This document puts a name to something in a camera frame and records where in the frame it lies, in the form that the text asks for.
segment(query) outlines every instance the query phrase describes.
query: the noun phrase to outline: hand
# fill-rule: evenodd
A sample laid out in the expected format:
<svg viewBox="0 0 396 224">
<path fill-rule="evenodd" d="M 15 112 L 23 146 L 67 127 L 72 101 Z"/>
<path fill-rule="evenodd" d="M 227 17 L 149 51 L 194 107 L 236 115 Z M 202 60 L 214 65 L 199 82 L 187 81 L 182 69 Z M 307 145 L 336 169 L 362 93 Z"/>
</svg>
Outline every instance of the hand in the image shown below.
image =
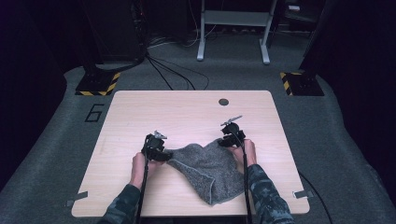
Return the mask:
<svg viewBox="0 0 396 224">
<path fill-rule="evenodd" d="M 256 159 L 256 147 L 254 143 L 250 139 L 245 139 L 245 153 L 247 154 L 247 167 L 252 164 L 257 164 Z M 244 164 L 244 152 L 242 151 L 241 147 L 227 147 L 236 157 L 238 162 Z"/>
<path fill-rule="evenodd" d="M 129 182 L 130 185 L 134 185 L 138 189 L 142 188 L 143 178 L 145 175 L 145 156 L 138 152 L 134 156 L 133 163 L 132 163 L 132 172 L 131 172 L 131 181 Z M 149 161 L 148 162 L 148 178 L 154 174 L 157 167 L 161 166 L 163 161 Z"/>
</svg>

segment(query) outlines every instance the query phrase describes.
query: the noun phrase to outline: yellow and black striped tape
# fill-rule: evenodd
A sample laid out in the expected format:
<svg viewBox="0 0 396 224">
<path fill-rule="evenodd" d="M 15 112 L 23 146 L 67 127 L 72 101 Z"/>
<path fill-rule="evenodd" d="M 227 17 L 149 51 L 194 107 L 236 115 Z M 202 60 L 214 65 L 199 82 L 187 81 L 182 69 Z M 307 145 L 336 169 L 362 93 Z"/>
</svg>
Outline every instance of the yellow and black striped tape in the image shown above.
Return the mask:
<svg viewBox="0 0 396 224">
<path fill-rule="evenodd" d="M 293 95 L 293 92 L 291 91 L 290 84 L 288 82 L 288 79 L 286 78 L 286 75 L 296 75 L 299 76 L 301 73 L 280 73 L 280 77 L 282 78 L 283 82 L 283 87 L 285 88 L 286 94 L 289 96 Z"/>
<path fill-rule="evenodd" d="M 120 73 L 114 75 L 110 85 L 107 88 L 107 91 L 76 91 L 76 95 L 86 95 L 86 96 L 109 95 L 111 94 L 111 92 L 113 92 L 114 88 L 116 88 L 116 84 L 117 81 L 119 80 L 119 77 L 120 77 Z"/>
</svg>

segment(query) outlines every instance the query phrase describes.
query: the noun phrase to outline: human arm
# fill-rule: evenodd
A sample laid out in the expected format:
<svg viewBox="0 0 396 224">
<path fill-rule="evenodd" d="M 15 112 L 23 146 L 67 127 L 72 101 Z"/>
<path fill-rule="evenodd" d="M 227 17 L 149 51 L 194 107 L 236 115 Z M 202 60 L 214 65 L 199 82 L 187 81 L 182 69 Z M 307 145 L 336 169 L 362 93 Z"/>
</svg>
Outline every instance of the human arm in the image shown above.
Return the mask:
<svg viewBox="0 0 396 224">
<path fill-rule="evenodd" d="M 134 223 L 134 217 L 140 199 L 140 190 L 143 184 L 145 161 L 145 156 L 140 152 L 134 156 L 130 182 L 125 186 L 119 196 L 113 200 L 98 223 Z M 162 164 L 163 162 L 159 161 L 149 161 L 148 178 Z"/>
<path fill-rule="evenodd" d="M 257 164 L 256 148 L 254 143 L 244 141 L 247 154 L 247 184 L 253 197 L 259 223 L 294 223 L 288 204 L 280 196 L 273 181 Z M 243 150 L 241 147 L 229 147 L 238 162 L 243 163 Z"/>
</svg>

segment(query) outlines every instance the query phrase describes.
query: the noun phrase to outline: gray carpet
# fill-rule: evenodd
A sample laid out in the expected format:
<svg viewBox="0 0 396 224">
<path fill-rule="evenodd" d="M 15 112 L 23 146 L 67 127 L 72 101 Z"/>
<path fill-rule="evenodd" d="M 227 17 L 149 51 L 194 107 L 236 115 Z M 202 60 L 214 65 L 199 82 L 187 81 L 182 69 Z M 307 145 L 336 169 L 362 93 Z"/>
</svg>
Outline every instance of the gray carpet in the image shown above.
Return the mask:
<svg viewBox="0 0 396 224">
<path fill-rule="evenodd" d="M 209 78 L 207 90 L 268 90 L 273 94 L 297 168 L 318 190 L 333 223 L 394 223 L 396 211 L 375 171 L 366 162 L 343 125 L 332 89 L 318 77 L 325 96 L 290 97 L 280 72 L 297 72 L 307 39 L 278 34 L 270 48 L 270 65 L 263 65 L 256 35 L 218 36 L 206 43 L 205 60 L 196 61 L 198 43 L 150 48 L 151 56 L 187 67 Z M 197 90 L 206 79 L 166 63 L 188 77 Z M 108 64 L 117 67 L 121 64 Z M 83 76 L 76 68 L 65 74 L 67 91 L 47 129 L 0 194 L 0 223 L 94 223 L 75 218 L 65 207 L 79 189 L 113 94 L 76 96 Z M 164 74 L 175 90 L 186 82 Z M 115 91 L 169 90 L 147 60 L 120 75 Z M 98 122 L 84 122 L 92 105 L 103 110 Z M 302 179 L 305 189 L 312 190 Z M 294 216 L 296 223 L 329 223 L 318 196 L 310 198 L 310 211 Z M 146 223 L 169 223 L 150 218 Z"/>
</svg>

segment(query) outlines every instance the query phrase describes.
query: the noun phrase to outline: tape strip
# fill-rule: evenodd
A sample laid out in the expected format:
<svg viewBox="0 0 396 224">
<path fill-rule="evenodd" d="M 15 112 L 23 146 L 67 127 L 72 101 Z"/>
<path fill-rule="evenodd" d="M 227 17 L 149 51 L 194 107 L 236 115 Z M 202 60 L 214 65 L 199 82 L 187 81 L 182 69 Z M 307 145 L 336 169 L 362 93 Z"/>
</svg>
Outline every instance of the tape strip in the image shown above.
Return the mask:
<svg viewBox="0 0 396 224">
<path fill-rule="evenodd" d="M 76 194 L 76 195 L 73 197 L 73 200 L 68 200 L 68 201 L 66 201 L 66 203 L 64 204 L 64 206 L 65 206 L 65 207 L 70 207 L 70 206 L 72 206 L 72 205 L 74 204 L 75 201 L 80 200 L 80 199 L 83 199 L 83 198 L 87 198 L 87 197 L 88 197 L 88 191 L 84 191 L 84 192 L 78 193 L 78 194 Z"/>
<path fill-rule="evenodd" d="M 300 199 L 300 198 L 312 198 L 314 197 L 314 194 L 312 193 L 312 191 L 298 191 L 298 192 L 293 192 L 293 196 L 296 199 Z"/>
</svg>

